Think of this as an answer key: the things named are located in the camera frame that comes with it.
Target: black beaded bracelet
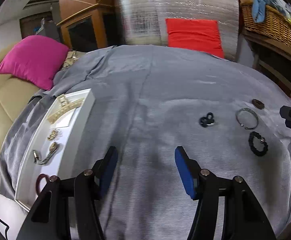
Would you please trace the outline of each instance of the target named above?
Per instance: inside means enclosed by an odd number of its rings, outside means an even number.
[[[263,147],[263,151],[258,151],[255,147],[254,147],[254,144],[253,144],[253,139],[254,137],[257,137],[259,140],[260,140],[260,143],[262,143],[264,145]],[[266,154],[266,152],[268,151],[268,144],[266,143],[265,139],[257,132],[251,132],[250,133],[250,136],[249,136],[249,146],[250,146],[250,149],[251,151],[256,155],[256,156],[259,156],[259,157],[262,157],[263,155]]]

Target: earring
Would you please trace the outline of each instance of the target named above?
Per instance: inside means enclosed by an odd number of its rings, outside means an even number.
[[[59,130],[53,129],[51,134],[49,135],[49,137],[47,137],[47,139],[49,141],[52,141],[58,135],[58,132],[59,132]]]

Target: gray blanket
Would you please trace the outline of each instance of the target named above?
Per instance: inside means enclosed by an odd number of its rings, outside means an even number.
[[[72,175],[91,168],[109,146],[119,163],[100,222],[108,239],[186,239],[197,202],[185,193],[174,150],[217,176],[241,175],[276,234],[291,220],[291,129],[279,115],[291,100],[261,73],[202,52],[169,47],[120,46],[87,53],[57,73],[50,91],[39,91],[14,122],[0,154],[0,193],[13,198],[25,149],[55,97],[91,88],[96,102],[83,129]],[[265,109],[250,102],[256,98]],[[252,108],[255,129],[269,145],[264,157],[248,145],[249,131],[235,112]],[[213,112],[216,124],[198,120]],[[215,239],[221,238],[220,198]]]

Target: red cushion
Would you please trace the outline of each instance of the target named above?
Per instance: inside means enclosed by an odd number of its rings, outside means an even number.
[[[204,51],[224,58],[217,21],[166,19],[166,23],[169,47]]]

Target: pink pillow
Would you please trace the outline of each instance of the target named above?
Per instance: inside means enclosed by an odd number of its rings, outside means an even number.
[[[37,87],[50,90],[53,78],[66,59],[69,48],[51,38],[32,35],[21,40],[4,57],[0,74],[12,74]]]

